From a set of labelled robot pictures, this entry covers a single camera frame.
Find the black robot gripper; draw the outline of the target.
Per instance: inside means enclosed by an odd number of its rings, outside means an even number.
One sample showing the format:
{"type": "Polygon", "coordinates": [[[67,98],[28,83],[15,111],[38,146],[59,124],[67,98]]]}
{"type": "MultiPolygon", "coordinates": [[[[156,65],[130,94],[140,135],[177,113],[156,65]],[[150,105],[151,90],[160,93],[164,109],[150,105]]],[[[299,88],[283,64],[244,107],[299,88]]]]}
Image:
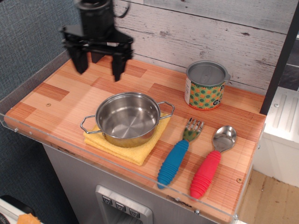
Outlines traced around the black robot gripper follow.
{"type": "Polygon", "coordinates": [[[117,17],[112,4],[76,4],[81,23],[61,28],[63,44],[79,74],[88,68],[87,52],[113,55],[112,71],[118,82],[127,60],[132,58],[133,38],[118,31],[114,25],[117,17]]]}

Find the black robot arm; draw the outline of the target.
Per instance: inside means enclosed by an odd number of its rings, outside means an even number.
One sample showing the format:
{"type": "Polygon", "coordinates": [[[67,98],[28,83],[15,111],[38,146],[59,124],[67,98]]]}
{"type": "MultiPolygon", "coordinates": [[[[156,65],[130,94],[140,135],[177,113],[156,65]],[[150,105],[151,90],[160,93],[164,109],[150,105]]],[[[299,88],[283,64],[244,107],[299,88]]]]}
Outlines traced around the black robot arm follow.
{"type": "Polygon", "coordinates": [[[91,53],[92,62],[97,63],[103,56],[112,56],[112,72],[115,81],[119,81],[125,70],[127,60],[132,58],[133,38],[120,32],[114,25],[113,1],[76,0],[81,24],[63,26],[63,45],[78,73],[88,68],[87,53],[91,53]]]}

